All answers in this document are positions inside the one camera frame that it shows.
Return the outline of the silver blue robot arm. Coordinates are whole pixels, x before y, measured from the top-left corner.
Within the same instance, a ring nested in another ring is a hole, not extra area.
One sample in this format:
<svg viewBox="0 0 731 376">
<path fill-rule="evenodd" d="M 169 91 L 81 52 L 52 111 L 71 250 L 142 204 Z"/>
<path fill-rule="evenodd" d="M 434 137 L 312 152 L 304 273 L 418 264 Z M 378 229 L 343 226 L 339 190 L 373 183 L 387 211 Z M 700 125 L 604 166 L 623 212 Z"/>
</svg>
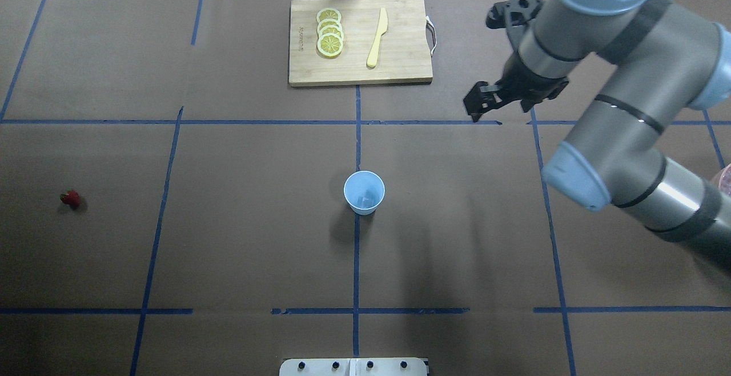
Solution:
<svg viewBox="0 0 731 376">
<path fill-rule="evenodd" d="M 486 25 L 506 30 L 512 55 L 494 85 L 465 95 L 474 122 L 519 101 L 557 98 L 588 55 L 614 72 L 541 177 L 581 207 L 614 205 L 661 240 L 729 274 L 729 196 L 655 149 L 683 109 L 729 98 L 729 32 L 673 0 L 508 0 Z"/>
</svg>

